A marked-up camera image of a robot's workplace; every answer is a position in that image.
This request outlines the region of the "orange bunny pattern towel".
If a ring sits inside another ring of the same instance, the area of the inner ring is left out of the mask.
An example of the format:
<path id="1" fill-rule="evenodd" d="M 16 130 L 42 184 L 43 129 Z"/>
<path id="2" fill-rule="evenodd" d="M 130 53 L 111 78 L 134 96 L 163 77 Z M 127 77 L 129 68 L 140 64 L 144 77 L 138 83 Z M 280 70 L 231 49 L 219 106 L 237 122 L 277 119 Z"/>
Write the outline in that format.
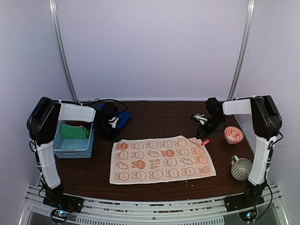
<path id="1" fill-rule="evenodd" d="M 112 147 L 109 182 L 114 185 L 183 181 L 215 175 L 204 143 L 195 137 L 122 139 Z"/>

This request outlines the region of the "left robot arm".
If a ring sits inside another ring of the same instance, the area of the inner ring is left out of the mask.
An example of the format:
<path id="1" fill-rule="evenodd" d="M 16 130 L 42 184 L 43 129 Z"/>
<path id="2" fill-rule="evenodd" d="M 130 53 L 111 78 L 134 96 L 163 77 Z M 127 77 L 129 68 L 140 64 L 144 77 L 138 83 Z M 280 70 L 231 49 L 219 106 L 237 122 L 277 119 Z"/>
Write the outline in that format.
<path id="1" fill-rule="evenodd" d="M 63 185 L 57 172 L 53 141 L 57 132 L 58 121 L 79 121 L 95 125 L 94 130 L 99 132 L 107 140 L 114 140 L 119 135 L 113 123 L 119 118 L 119 111 L 112 100 L 104 102 L 99 109 L 91 105 L 52 100 L 42 97 L 27 120 L 27 129 L 33 151 L 37 157 L 45 189 L 49 200 L 57 208 L 63 208 L 67 204 Z"/>

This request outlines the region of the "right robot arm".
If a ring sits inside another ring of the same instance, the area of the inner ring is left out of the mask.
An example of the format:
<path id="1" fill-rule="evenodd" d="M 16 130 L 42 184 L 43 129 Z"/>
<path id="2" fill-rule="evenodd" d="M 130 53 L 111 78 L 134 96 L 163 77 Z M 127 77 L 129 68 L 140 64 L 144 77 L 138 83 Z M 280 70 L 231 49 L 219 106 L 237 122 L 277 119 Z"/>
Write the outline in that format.
<path id="1" fill-rule="evenodd" d="M 211 135 L 226 118 L 231 115 L 251 115 L 256 149 L 248 180 L 240 203 L 250 207 L 261 196 L 267 185 L 266 177 L 272 162 L 274 145 L 283 139 L 280 132 L 282 118 L 270 95 L 234 99 L 220 102 L 215 97 L 208 98 L 204 104 L 210 117 L 192 114 L 191 119 L 199 122 L 196 137 Z"/>

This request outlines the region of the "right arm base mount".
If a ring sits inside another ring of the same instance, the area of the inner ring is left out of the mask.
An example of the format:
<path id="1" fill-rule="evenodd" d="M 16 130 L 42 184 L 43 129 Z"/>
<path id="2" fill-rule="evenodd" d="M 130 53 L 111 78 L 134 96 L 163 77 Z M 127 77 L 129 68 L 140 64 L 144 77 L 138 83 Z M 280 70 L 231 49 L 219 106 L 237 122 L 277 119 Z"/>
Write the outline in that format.
<path id="1" fill-rule="evenodd" d="M 257 206 L 264 203 L 264 198 L 258 197 L 254 202 L 247 202 L 243 194 L 228 195 L 224 198 L 224 203 L 227 212 L 237 211 L 241 221 L 251 223 L 258 219 Z"/>

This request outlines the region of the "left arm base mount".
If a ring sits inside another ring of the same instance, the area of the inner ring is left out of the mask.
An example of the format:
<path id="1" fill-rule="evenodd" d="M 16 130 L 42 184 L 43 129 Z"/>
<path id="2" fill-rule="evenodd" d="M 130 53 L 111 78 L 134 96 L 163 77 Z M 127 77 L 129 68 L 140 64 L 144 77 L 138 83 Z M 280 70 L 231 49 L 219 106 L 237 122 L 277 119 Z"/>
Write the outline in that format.
<path id="1" fill-rule="evenodd" d="M 53 207 L 50 218 L 54 223 L 65 223 L 74 212 L 80 213 L 83 207 L 84 199 L 70 195 L 64 195 L 65 201 L 59 201 L 54 197 L 46 195 L 43 204 Z"/>

